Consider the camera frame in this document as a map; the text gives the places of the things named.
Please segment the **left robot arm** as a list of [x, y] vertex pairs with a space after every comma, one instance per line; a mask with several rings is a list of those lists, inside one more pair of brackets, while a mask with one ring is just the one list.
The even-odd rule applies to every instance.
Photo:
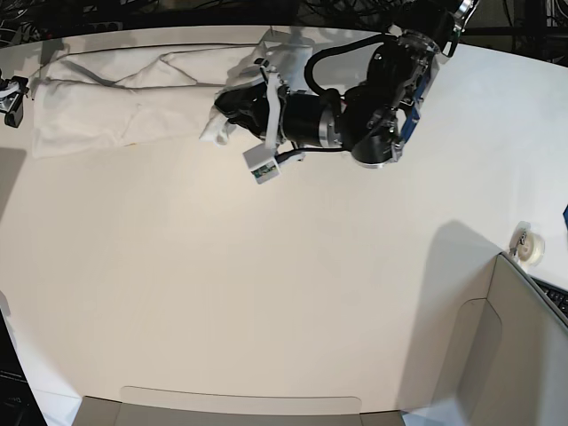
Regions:
[[[257, 182], [308, 153], [347, 152], [369, 168], [397, 162], [440, 62], [453, 57], [476, 9], [475, 1], [406, 1], [394, 16], [399, 34], [380, 32], [314, 53], [304, 66], [305, 91], [292, 90], [268, 58], [258, 58], [259, 81], [223, 89], [214, 108], [260, 139], [244, 153]], [[316, 82], [322, 60], [368, 46], [375, 51], [361, 83], [340, 93]]]

